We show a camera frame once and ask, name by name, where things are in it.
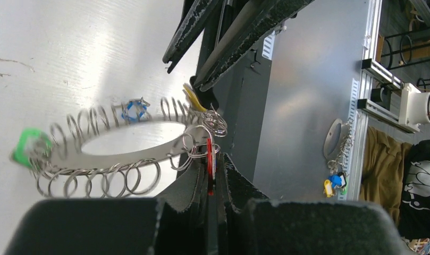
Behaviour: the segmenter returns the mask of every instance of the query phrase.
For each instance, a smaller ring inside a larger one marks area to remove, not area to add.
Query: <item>white graphic print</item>
[[[430,161],[412,163],[404,185],[410,201],[403,200],[413,209],[430,211]]]

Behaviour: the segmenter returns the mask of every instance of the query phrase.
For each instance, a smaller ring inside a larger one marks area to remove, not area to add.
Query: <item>metal table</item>
[[[172,74],[162,63],[182,5],[175,0],[0,1],[0,254],[22,215],[42,199],[29,171],[9,160],[24,128],[66,126],[67,113],[131,98],[144,97],[153,114],[161,113],[163,96],[184,99],[182,84],[196,70],[200,40]],[[183,131],[149,128],[118,134],[103,147],[90,144],[88,150],[144,149]],[[162,163],[162,173],[149,195],[175,180],[169,162]]]
[[[356,113],[370,77],[381,1],[314,1],[276,37],[254,184],[283,200],[324,199],[329,176],[323,144],[336,118],[355,121],[348,193],[357,200],[368,117]]]

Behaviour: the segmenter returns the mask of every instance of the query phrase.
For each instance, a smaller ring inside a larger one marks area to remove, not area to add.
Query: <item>scratch mark on table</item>
[[[8,73],[0,73],[0,77],[3,77],[3,76],[11,76],[11,74],[8,74]]]
[[[33,68],[33,66],[28,65],[28,64],[26,64],[26,63],[22,63],[22,62],[16,61],[16,60],[0,58],[0,62],[13,62],[13,63],[18,63],[18,64],[21,64],[21,65],[23,65],[23,66],[27,67],[28,69],[30,69],[30,71],[31,71],[31,72],[33,72],[33,73],[35,72],[35,69]]]

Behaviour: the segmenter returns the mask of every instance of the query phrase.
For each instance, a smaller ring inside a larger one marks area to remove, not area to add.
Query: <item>green key tag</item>
[[[28,151],[33,149],[35,142],[38,139],[46,138],[46,144],[52,146],[52,143],[47,138],[47,134],[39,129],[28,128],[24,129],[19,137],[18,145],[13,151],[12,158],[21,165],[31,168]]]

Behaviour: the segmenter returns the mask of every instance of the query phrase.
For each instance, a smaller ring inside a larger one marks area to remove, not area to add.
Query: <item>white device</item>
[[[421,92],[411,83],[401,90],[399,124],[413,132],[420,131],[420,124],[430,123],[430,92]]]

